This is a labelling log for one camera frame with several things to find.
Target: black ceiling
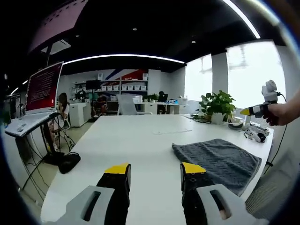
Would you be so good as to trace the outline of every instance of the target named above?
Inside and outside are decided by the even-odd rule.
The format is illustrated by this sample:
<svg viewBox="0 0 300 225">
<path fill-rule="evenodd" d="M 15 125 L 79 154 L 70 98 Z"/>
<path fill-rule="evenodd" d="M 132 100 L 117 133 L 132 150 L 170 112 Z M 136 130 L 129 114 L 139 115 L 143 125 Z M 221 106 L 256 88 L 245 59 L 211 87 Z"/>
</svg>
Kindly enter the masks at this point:
<svg viewBox="0 0 300 225">
<path fill-rule="evenodd" d="M 273 39 L 282 45 L 276 30 L 257 12 L 242 1 L 235 1 L 258 30 L 262 39 Z M 209 53 L 219 53 L 226 47 L 256 40 L 245 23 L 221 0 L 153 2 L 89 0 L 80 14 L 75 28 L 51 38 L 27 54 L 38 21 L 62 5 L 62 1 L 47 1 L 39 13 L 21 20 L 18 49 L 10 51 L 5 72 L 11 90 L 32 73 L 46 65 L 46 54 L 40 50 L 64 39 L 71 47 L 50 56 L 49 64 L 79 58 L 133 53 L 167 57 L 189 62 Z M 184 64 L 137 57 L 111 57 L 85 60 L 64 65 L 62 74 L 113 68 L 146 68 L 172 72 Z"/>
</svg>

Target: red screen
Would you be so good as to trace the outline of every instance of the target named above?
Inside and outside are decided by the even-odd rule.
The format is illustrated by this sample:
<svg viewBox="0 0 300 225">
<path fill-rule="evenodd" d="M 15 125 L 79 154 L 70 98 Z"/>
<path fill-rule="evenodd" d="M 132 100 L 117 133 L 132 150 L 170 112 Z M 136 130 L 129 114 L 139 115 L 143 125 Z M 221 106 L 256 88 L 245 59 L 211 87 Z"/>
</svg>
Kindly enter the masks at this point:
<svg viewBox="0 0 300 225">
<path fill-rule="evenodd" d="M 26 110 L 55 106 L 57 83 L 62 62 L 38 71 L 30 77 Z"/>
</svg>

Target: human hand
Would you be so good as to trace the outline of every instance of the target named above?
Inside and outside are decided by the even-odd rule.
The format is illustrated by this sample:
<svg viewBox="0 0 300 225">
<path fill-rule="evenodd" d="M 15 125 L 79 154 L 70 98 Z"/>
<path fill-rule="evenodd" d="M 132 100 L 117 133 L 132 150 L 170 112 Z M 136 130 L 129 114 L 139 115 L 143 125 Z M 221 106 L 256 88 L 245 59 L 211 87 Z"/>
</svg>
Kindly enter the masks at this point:
<svg viewBox="0 0 300 225">
<path fill-rule="evenodd" d="M 263 118 L 267 119 L 270 126 L 284 126 L 293 121 L 287 104 L 268 105 L 269 113 L 264 114 Z"/>
</svg>

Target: folded towel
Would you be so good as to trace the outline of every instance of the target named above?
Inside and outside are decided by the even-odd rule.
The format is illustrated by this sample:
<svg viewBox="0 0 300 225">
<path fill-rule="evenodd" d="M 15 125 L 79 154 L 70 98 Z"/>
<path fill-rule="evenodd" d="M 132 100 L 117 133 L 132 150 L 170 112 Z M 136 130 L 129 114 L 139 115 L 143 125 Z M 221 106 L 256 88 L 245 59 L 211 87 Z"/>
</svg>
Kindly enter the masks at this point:
<svg viewBox="0 0 300 225">
<path fill-rule="evenodd" d="M 181 162 L 200 165 L 215 184 L 241 196 L 256 175 L 262 159 L 222 139 L 187 145 L 172 144 Z"/>
</svg>

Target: office desk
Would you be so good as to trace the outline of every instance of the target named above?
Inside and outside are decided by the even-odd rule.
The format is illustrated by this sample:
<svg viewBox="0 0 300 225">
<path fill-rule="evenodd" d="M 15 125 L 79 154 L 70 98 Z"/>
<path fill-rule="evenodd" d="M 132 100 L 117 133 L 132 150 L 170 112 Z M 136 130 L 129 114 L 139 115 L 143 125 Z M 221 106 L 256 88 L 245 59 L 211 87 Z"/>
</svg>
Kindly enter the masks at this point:
<svg viewBox="0 0 300 225">
<path fill-rule="evenodd" d="M 266 143 L 244 137 L 227 126 L 202 124 L 181 115 L 100 117 L 72 151 L 81 161 L 67 174 L 56 174 L 44 201 L 41 220 L 56 221 L 66 204 L 88 185 L 96 185 L 104 170 L 131 163 L 128 225 L 186 224 L 181 205 L 180 161 L 172 143 L 190 144 L 214 138 L 230 141 L 262 158 L 258 173 L 241 198 L 245 201 L 257 184 L 271 148 L 273 131 Z"/>
<path fill-rule="evenodd" d="M 135 104 L 141 105 L 143 112 L 151 112 L 153 114 L 157 114 L 158 105 L 166 105 L 170 107 L 170 114 L 181 114 L 180 111 L 188 107 L 188 105 L 180 105 L 180 104 L 164 103 L 164 102 L 140 102 Z"/>
<path fill-rule="evenodd" d="M 90 118 L 89 102 L 70 104 L 70 123 L 72 127 L 81 127 Z"/>
</svg>

